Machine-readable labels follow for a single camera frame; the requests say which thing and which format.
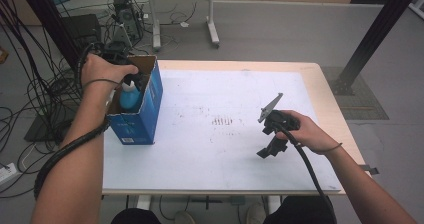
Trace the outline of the blue cardboard box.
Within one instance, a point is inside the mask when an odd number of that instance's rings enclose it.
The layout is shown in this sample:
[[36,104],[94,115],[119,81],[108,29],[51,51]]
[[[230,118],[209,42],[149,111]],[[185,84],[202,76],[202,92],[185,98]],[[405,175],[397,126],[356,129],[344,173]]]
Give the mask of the blue cardboard box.
[[155,56],[132,56],[129,60],[148,76],[137,113],[125,112],[119,103],[122,84],[115,92],[107,114],[110,126],[124,145],[150,145],[154,136],[163,94],[163,85]]

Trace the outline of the white power strip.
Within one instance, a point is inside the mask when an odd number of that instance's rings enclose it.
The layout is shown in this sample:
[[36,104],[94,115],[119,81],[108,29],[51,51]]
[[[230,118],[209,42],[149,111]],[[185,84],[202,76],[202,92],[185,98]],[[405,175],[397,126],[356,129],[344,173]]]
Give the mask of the white power strip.
[[5,167],[0,168],[0,185],[8,182],[17,175],[18,172],[14,163],[10,163]]

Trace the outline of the grey gridded floor mat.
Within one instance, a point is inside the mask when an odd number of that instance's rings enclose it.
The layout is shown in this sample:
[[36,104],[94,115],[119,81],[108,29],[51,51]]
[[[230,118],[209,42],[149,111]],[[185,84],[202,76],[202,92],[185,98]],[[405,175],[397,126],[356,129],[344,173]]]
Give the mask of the grey gridded floor mat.
[[346,120],[389,119],[389,116],[361,75],[355,79],[351,88],[352,94],[334,95]]

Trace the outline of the blue bottle with white cap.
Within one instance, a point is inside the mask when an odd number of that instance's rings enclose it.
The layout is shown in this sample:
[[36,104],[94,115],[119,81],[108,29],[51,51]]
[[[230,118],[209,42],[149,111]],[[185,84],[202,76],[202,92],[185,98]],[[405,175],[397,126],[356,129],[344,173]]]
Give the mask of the blue bottle with white cap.
[[129,84],[122,84],[119,103],[121,108],[128,113],[137,113],[140,109],[142,94],[131,81]]

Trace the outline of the person's shoe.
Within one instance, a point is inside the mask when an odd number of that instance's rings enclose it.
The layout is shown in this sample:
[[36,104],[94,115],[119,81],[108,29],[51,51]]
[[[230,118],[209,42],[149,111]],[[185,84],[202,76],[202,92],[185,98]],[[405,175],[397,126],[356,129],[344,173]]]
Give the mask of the person's shoe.
[[196,224],[194,218],[186,211],[175,214],[174,224]]
[[263,224],[266,219],[266,211],[261,203],[252,204],[246,213],[246,224]]

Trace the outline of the person's right hand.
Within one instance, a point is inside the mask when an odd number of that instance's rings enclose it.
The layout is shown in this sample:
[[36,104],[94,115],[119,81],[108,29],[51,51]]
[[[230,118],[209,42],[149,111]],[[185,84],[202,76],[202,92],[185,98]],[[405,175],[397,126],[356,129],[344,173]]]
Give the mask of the person's right hand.
[[299,121],[299,128],[290,131],[290,136],[296,140],[297,146],[305,146],[316,154],[326,155],[332,151],[328,153],[320,153],[320,151],[332,148],[338,144],[336,140],[323,131],[310,117],[293,110],[282,110],[282,113],[288,114]]

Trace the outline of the person's left hand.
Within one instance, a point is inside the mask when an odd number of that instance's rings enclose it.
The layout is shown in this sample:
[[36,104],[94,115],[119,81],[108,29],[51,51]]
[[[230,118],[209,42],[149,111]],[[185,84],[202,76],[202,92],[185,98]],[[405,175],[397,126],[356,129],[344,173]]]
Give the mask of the person's left hand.
[[89,54],[82,67],[81,84],[100,78],[121,83],[126,75],[137,73],[138,68],[134,65],[115,65],[97,55]]

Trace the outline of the thin band on wrist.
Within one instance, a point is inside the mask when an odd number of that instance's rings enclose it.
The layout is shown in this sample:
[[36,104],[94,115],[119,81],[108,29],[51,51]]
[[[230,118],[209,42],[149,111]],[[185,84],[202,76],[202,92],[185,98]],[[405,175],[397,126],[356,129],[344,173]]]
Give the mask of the thin band on wrist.
[[120,82],[116,82],[114,80],[110,80],[110,79],[106,79],[106,78],[100,78],[100,79],[94,79],[94,80],[90,80],[88,82],[86,82],[85,84],[82,85],[82,90],[85,90],[89,85],[95,83],[95,82],[107,82],[107,83],[112,83],[115,87],[118,86],[120,84]]
[[333,150],[335,150],[335,149],[337,149],[337,148],[341,147],[341,146],[342,146],[342,144],[343,144],[343,143],[338,143],[336,146],[334,146],[334,147],[332,147],[332,148],[329,148],[329,149],[326,149],[326,150],[322,150],[322,151],[320,151],[320,153],[328,153],[328,152],[330,152],[330,151],[333,151]]

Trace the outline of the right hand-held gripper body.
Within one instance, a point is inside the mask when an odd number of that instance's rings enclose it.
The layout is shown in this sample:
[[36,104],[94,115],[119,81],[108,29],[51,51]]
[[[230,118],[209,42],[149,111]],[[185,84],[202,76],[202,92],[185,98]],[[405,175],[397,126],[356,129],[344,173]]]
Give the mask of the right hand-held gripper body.
[[[282,93],[278,93],[276,98],[261,109],[258,122],[264,123],[262,132],[266,135],[283,131],[288,132],[299,128],[299,121],[297,119],[275,109],[282,96]],[[284,152],[287,149],[287,140],[274,137],[265,148],[268,149],[270,155],[276,156],[279,152]]]

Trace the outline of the computer tower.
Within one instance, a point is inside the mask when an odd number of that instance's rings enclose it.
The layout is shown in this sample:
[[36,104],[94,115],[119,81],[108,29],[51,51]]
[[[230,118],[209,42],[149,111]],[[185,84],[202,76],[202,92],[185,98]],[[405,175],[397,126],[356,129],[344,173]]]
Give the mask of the computer tower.
[[141,40],[140,23],[130,0],[113,0],[113,6],[118,22],[124,25],[129,38],[132,41]]

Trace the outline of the black stand base plate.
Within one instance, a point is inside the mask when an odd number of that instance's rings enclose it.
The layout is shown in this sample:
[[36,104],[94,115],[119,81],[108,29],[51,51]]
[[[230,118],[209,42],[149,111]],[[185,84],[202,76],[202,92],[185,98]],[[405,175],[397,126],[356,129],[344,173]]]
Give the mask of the black stand base plate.
[[35,110],[35,119],[24,139],[28,142],[60,142],[76,114],[78,104],[78,100],[65,95],[36,97],[31,102]]

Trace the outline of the person's left shoe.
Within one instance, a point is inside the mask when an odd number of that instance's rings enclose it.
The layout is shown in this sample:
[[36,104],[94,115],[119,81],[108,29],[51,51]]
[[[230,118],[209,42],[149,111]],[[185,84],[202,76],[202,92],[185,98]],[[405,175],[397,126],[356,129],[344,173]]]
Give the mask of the person's left shoe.
[[174,224],[196,224],[194,218],[186,211],[175,214]]

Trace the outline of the white paper sheet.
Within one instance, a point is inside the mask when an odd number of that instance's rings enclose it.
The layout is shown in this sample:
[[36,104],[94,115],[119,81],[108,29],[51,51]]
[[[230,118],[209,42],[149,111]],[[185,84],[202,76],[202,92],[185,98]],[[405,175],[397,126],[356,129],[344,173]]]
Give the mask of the white paper sheet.
[[163,95],[152,145],[124,145],[105,133],[106,192],[335,192],[341,185],[329,162],[294,147],[257,152],[270,136],[261,109],[283,96],[278,109],[315,112],[296,72],[164,70]]

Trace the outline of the person's left leg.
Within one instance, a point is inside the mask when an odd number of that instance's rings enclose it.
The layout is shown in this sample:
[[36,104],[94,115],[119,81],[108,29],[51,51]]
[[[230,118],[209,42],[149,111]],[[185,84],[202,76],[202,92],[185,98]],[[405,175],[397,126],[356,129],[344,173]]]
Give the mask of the person's left leg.
[[161,222],[150,210],[129,208],[119,212],[111,224],[161,224]]

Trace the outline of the person's right shoe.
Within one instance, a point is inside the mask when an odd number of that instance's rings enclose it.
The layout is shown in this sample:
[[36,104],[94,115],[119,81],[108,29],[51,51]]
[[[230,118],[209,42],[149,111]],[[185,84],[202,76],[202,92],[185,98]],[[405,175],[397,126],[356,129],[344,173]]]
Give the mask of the person's right shoe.
[[266,219],[266,211],[261,203],[252,204],[246,213],[246,224],[263,224]]

